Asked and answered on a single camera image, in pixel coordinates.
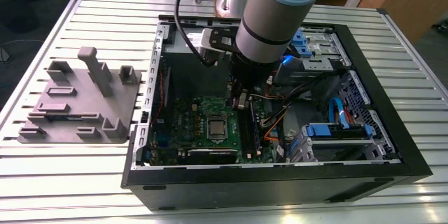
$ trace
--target circuit board components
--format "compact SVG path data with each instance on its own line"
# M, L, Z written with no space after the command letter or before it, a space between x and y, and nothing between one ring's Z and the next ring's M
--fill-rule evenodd
M227 138L227 117L211 115L207 118L207 138L217 144L221 144Z

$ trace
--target black cable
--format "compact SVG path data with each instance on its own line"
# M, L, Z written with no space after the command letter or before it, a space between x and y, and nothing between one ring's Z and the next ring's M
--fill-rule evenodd
M194 44L190 41L190 38L187 37L186 31L181 25L181 20L179 20L179 6L181 6L181 0L177 0L177 4L175 4L175 22L177 22L177 27L178 30L181 32L181 36L186 41L186 44L190 48L190 50L193 51L193 53L197 55L197 57L199 58L199 60L202 61L202 63L207 66L211 67L215 64L215 61L207 61L203 56L201 55L201 53L197 50L197 47L194 46Z
M277 117L279 117L281 114L283 113L283 111L291 105L291 100L295 97L301 96L307 91L310 91L313 89L313 87L317 86L322 80L325 80L327 77L338 76L338 75L343 74L345 72L346 72L346 70L337 70L334 72L322 73L311 81L309 81L303 85L299 85L298 87L295 87L294 90L287 94L286 98L283 99L283 101L281 103L282 108L279 109L279 111L277 111L277 113L274 114L274 116L271 116L271 117L269 117L266 119L266 122L270 122L273 119L275 119Z

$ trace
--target floor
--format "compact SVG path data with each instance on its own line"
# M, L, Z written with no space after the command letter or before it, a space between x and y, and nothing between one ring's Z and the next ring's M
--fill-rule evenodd
M0 44L18 39L46 40L69 1L70 0L41 0L34 2L33 7L41 22L39 28L30 33L15 34L0 25ZM18 42L6 46L6 50L13 56L13 61L9 64L0 63L0 109L10 98L39 48L41 43L35 41ZM417 43L415 48L447 86L448 72L445 66L448 59L445 56L447 56L448 52L448 35L439 34L435 29L431 30Z

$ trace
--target silver metal frame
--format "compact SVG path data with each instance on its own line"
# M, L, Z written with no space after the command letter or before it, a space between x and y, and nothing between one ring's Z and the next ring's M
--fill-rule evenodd
M103 46L103 59L109 65L122 61L123 65L134 65L135 69L141 65L147 67L149 60L139 59L153 53L157 28L154 20L159 14L171 14L174 10L174 0L83 0L77 14L69 16L67 12L74 9L74 2L77 0L70 2L69 10L65 11L55 26L61 27L65 23L67 27L58 29L63 39L54 40L55 34L49 37L50 50L43 51L45 58L37 60L41 62L38 70L30 70L27 73L9 102L7 112L2 112L0 135L11 140L0 140L0 188L6 188L0 190L3 203L0 220L6 222L82 220L89 223L94 221L130 224L149 221L210 223L211 220L226 223L442 223L448 220L446 95L437 84L435 89L406 88L415 81L407 79L407 76L429 78L429 83L435 83L431 81L434 77L417 70L418 67L410 69L409 66L422 61L422 58L414 50L407 49L413 49L413 46L405 43L403 34L397 32L398 28L387 23L374 9L315 5L306 22L349 25L381 80L406 82L406 85L386 86L386 91L435 173L418 183L394 186L353 203L159 213L151 212L130 191L121 189L127 144L21 144L15 140L21 124L13 122L26 120L27 109L21 107L34 105L34 97L38 95L26 92L43 92L43 86L39 84L45 82L37 82L37 79L46 77L42 72L49 65L47 59L57 57L71 61L67 57L75 49L65 48L65 45L74 47L79 43L79 38L85 38L87 42ZM194 6L191 3L193 0L183 3L181 11L185 15L214 16L214 0L205 0L202 6ZM106 43L98 38L98 34L113 36L114 41ZM130 39L145 42L129 42ZM143 85L139 92L146 93ZM143 97L138 98L137 103L145 103ZM134 120L138 120L139 116L138 109Z

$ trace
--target motherboard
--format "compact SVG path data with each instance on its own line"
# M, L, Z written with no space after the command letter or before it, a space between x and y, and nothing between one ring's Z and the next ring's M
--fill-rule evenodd
M266 117L265 103L254 99L250 106L254 120L247 120L245 112L233 109L230 99L178 98L170 133L155 132L158 149L150 153L153 165L179 165L195 155L201 156L201 163L207 162L206 156L221 156L223 163L233 158L237 164L273 163L271 142L262 142L259 134L257 139L246 134L249 130L259 130L258 124Z

